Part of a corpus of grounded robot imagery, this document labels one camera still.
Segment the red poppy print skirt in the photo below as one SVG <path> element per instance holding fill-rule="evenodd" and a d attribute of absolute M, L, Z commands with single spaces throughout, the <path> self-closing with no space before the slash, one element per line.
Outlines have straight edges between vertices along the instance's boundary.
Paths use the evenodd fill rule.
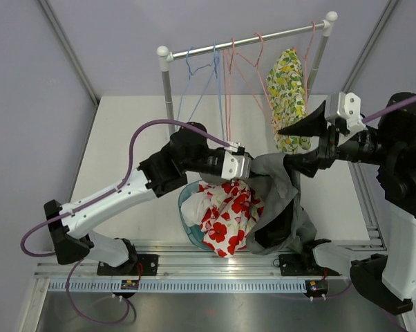
<path fill-rule="evenodd" d="M 247 247 L 247 236 L 264 210 L 264 202 L 244 181 L 222 185 L 201 182 L 202 214 L 199 223 L 202 243 L 219 257 L 233 257 Z"/>

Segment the pink hanger with lemon skirt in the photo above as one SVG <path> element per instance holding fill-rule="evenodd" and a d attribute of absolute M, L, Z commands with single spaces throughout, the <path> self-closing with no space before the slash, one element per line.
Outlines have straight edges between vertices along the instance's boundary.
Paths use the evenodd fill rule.
<path fill-rule="evenodd" d="M 304 88 L 304 101 L 305 101 L 305 107 L 308 105 L 308 78 L 309 78 L 309 71 L 308 71 L 308 64 L 309 64 L 309 57 L 310 57 L 310 50 L 312 47 L 312 44 L 314 42 L 315 34 L 316 34 L 316 22 L 311 21 L 312 24 L 312 32 L 311 32 L 311 38 L 308 44 L 308 47 L 305 50 L 305 53 L 302 54 L 300 51 L 297 50 L 297 48 L 294 48 L 297 55 L 303 59 L 303 88 Z"/>

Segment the pink hanger with poppy skirt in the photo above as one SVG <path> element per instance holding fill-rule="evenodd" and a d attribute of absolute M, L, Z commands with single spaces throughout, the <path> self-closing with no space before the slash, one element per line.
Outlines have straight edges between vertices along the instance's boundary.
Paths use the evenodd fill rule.
<path fill-rule="evenodd" d="M 223 55 L 223 83 L 225 98 L 226 137 L 231 141 L 231 77 L 234 60 L 235 39 L 231 38 L 231 46 L 222 51 Z"/>

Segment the lemon print skirt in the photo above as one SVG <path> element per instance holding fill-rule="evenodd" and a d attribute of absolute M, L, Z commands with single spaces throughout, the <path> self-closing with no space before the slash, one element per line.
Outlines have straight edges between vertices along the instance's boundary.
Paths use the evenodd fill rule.
<path fill-rule="evenodd" d="M 285 154 L 298 154 L 311 147 L 308 137 L 279 133 L 281 129 L 296 124 L 307 115 L 303 81 L 302 63 L 292 48 L 282 52 L 265 79 L 274 141 L 276 148 Z"/>

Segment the pink hanger with grey skirt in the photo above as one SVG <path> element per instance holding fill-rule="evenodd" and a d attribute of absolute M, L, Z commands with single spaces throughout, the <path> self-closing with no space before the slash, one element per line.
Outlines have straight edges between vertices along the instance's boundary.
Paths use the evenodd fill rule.
<path fill-rule="evenodd" d="M 241 58 L 243 61 L 245 61 L 252 68 L 255 69 L 256 74 L 257 74 L 257 78 L 258 78 L 259 83 L 260 83 L 260 86 L 263 90 L 263 95 L 265 96 L 267 104 L 270 107 L 271 106 L 270 99 L 269 99 L 268 92 L 267 92 L 267 89 L 266 89 L 266 85 L 265 85 L 265 82 L 264 82 L 264 79 L 263 79 L 263 76 L 262 76 L 261 70 L 260 70 L 260 62 L 261 62 L 261 57 L 263 56 L 263 51 L 265 49 L 265 42 L 264 42 L 263 36 L 259 32 L 255 32 L 253 34 L 253 36 L 258 39 L 258 42 L 261 45 L 259 53 L 257 55 L 257 58 L 254 61 L 252 61 L 252 60 L 248 59 L 246 56 L 244 56 L 240 51 L 237 50 L 238 43 L 235 42 L 235 39 L 232 39 L 233 46 L 232 46 L 232 56 L 231 56 L 230 64 L 231 65 L 234 64 L 236 66 L 236 70 L 238 71 L 240 77 L 243 79 L 245 85 L 247 86 L 247 88 L 251 92 L 251 95 L 252 95 L 254 101 L 256 102 L 257 107 L 261 110 L 261 113 L 263 114 L 264 119 L 269 121 L 270 117 L 266 114 L 265 107 L 263 106 L 263 103 L 257 98 L 257 94 L 254 92 L 251 84 L 249 83 L 247 78 L 243 75 L 243 73 L 240 69 L 240 66 L 237 64 L 236 60 L 234 59 L 235 57 Z"/>

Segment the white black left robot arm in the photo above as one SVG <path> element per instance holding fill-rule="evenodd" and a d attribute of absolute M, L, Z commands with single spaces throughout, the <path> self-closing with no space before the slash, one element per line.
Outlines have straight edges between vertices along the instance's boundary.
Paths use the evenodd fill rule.
<path fill-rule="evenodd" d="M 226 146 L 209 148 L 206 129 L 187 122 L 168 143 L 135 167 L 134 144 L 129 144 L 129 165 L 124 178 L 77 202 L 44 204 L 53 256 L 60 265 L 83 259 L 102 262 L 125 272 L 135 268 L 138 254 L 125 238 L 110 238 L 95 228 L 125 210 L 158 199 L 188 183 L 187 172 L 221 176 Z"/>

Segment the grey skirt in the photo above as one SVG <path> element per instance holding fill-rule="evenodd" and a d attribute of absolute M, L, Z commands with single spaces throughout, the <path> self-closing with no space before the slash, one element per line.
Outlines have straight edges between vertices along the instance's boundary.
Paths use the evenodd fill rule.
<path fill-rule="evenodd" d="M 304 243 L 314 240 L 316 228 L 301 207 L 299 174 L 286 170 L 283 153 L 265 154 L 252 159 L 249 178 L 226 181 L 220 177 L 225 151 L 217 149 L 203 160 L 203 182 L 222 185 L 244 181 L 264 202 L 257 224 L 247 236 L 247 247 L 254 255 L 268 255 L 283 248 L 300 252 Z"/>

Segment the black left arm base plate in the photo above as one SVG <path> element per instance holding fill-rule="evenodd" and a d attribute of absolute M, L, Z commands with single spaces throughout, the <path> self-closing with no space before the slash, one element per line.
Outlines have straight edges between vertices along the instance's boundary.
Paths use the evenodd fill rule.
<path fill-rule="evenodd" d="M 118 267 L 112 267 L 104 262 L 99 262 L 97 275 L 99 276 L 156 276 L 158 270 L 159 255 L 138 254 L 136 264 L 126 262 Z"/>

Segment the teal plastic basin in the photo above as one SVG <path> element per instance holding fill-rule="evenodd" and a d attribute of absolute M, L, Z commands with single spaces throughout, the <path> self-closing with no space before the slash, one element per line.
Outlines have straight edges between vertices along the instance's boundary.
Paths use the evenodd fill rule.
<path fill-rule="evenodd" d="M 202 218 L 209 207 L 209 199 L 200 193 L 199 184 L 196 181 L 183 188 L 178 197 L 178 210 L 182 227 L 190 242 L 197 248 L 209 251 L 202 242 L 205 233 L 200 230 Z"/>

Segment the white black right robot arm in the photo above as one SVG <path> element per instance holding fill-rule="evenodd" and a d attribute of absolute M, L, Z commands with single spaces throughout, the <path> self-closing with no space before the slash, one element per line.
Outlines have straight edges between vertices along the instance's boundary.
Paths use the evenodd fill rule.
<path fill-rule="evenodd" d="M 284 136 L 316 137 L 316 149 L 284 159 L 307 177 L 336 160 L 377 166 L 377 181 L 390 204 L 387 255 L 350 262 L 347 273 L 368 301 L 392 315 L 416 302 L 416 93 L 391 96 L 385 109 L 361 114 L 354 93 L 335 93 L 304 119 L 279 130 Z"/>

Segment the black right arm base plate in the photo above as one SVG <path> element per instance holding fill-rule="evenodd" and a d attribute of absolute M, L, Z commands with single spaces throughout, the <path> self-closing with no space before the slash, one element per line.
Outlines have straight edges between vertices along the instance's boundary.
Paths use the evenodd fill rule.
<path fill-rule="evenodd" d="M 340 274 L 332 269 L 320 267 L 311 256 L 296 253 L 280 254 L 272 261 L 282 276 L 336 277 Z"/>

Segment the blue wire hanger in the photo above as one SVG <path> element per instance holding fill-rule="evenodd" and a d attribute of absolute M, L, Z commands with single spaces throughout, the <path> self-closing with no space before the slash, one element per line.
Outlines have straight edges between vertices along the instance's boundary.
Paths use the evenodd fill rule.
<path fill-rule="evenodd" d="M 216 94 L 217 94 L 217 98 L 218 98 L 218 110 L 219 110 L 219 118 L 220 118 L 220 130 L 221 130 L 221 134 L 222 134 L 222 139 L 226 139 L 226 130 L 225 130 L 225 123 L 224 123 L 224 119 L 223 119 L 223 106 L 222 106 L 222 94 L 221 94 L 221 83 L 220 83 L 220 53 L 217 49 L 217 45 L 214 42 L 213 43 L 213 60 L 211 63 L 209 64 L 205 64 L 203 66 L 199 66 L 197 69 L 195 69 L 194 71 L 191 70 L 191 65 L 189 64 L 189 56 L 186 56 L 186 64 L 188 67 L 188 82 L 191 81 L 191 78 L 201 69 L 206 68 L 206 67 L 212 67 L 212 71 L 211 74 L 209 76 L 209 79 L 207 81 L 207 83 L 205 84 L 204 89 L 202 90 L 202 93 L 200 94 L 200 97 L 198 98 L 198 101 L 196 103 L 196 105 L 193 108 L 193 111 L 191 112 L 190 115 L 190 120 L 193 118 L 193 116 L 195 115 L 199 104 L 202 101 L 202 98 L 205 95 L 205 92 L 207 90 L 207 88 L 209 87 L 209 84 L 211 83 L 211 81 L 213 80 L 213 77 L 216 80 Z"/>
<path fill-rule="evenodd" d="M 182 109 L 182 103 L 183 103 L 183 100 L 184 100 L 184 96 L 186 96 L 186 94 L 187 94 L 187 90 L 188 90 L 188 88 L 189 88 L 189 85 L 191 84 L 192 77 L 193 77 L 193 76 L 194 76 L 194 75 L 195 75 L 198 71 L 200 71 L 201 69 L 204 69 L 204 68 L 207 68 L 207 67 L 211 67 L 211 64 L 210 64 L 210 63 L 207 63 L 207 64 L 204 64 L 204 65 L 202 65 L 202 66 L 197 67 L 197 68 L 193 71 L 193 70 L 192 70 L 192 67 L 191 67 L 191 65 L 190 65 L 190 62 L 189 62 L 189 52 L 190 52 L 191 50 L 193 50 L 193 47 L 188 48 L 188 50 L 187 50 L 187 54 L 185 55 L 185 64 L 187 65 L 188 80 L 187 80 L 187 84 L 186 84 L 186 86 L 184 87 L 184 90 L 183 90 L 183 92 L 181 93 L 180 98 L 179 98 L 177 120 L 179 120 L 179 119 L 180 119 L 180 114 L 181 114 L 181 109 Z"/>

